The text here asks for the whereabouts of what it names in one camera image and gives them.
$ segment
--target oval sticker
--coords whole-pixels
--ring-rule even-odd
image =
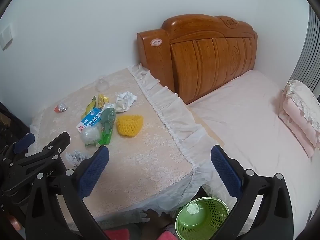
[[[151,46],[153,46],[153,47],[159,46],[161,43],[162,43],[162,40],[161,40],[161,39],[153,39],[153,40],[150,42]]]

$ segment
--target textured blue pad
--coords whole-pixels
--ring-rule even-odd
[[[34,142],[35,136],[33,135],[33,133],[28,133],[25,137],[23,137],[14,144],[13,152],[15,154],[22,153],[23,150],[27,149]]]
[[[107,147],[100,147],[98,149],[98,154],[95,159],[82,174],[81,178],[78,180],[78,196],[79,198],[88,197],[93,190],[94,185],[96,185],[101,173],[108,164],[109,161],[109,150]]]
[[[211,161],[230,196],[240,199],[242,196],[241,179],[217,146],[214,146],[211,150]]]

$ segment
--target light switch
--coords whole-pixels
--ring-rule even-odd
[[[7,48],[7,45],[9,42],[12,41],[12,35],[11,35],[11,27],[10,25],[4,29],[3,32],[0,34],[0,45],[2,50]]]

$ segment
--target white wall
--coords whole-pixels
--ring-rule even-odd
[[[307,0],[259,0],[255,31],[258,47],[255,69],[281,88],[290,79],[307,34]]]
[[[291,53],[299,48],[301,51],[303,46],[302,37],[308,24],[305,3],[303,0],[13,0],[0,19],[0,31],[8,24],[14,31],[13,43],[7,50],[0,50],[0,98],[10,111],[30,124],[37,111],[99,75],[138,63],[137,32],[159,28],[167,18],[187,13],[228,15],[251,24],[259,35],[257,67],[282,84],[275,71],[281,65],[292,66],[293,71],[298,60],[300,52],[294,57]],[[263,68],[265,63],[271,65],[267,70]],[[289,67],[281,75],[283,79],[291,75]]]

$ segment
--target silver screw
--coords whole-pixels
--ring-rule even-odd
[[[282,175],[281,173],[277,173],[276,177],[277,177],[278,179],[283,179],[283,175]]]
[[[253,176],[253,175],[254,175],[254,171],[253,171],[253,170],[250,170],[250,169],[246,170],[245,173],[246,173],[247,175],[249,175],[249,176]]]
[[[66,171],[66,175],[67,176],[71,176],[73,174],[74,170],[73,169],[69,169]]]
[[[39,173],[38,175],[37,175],[37,179],[42,179],[43,178],[43,173]]]

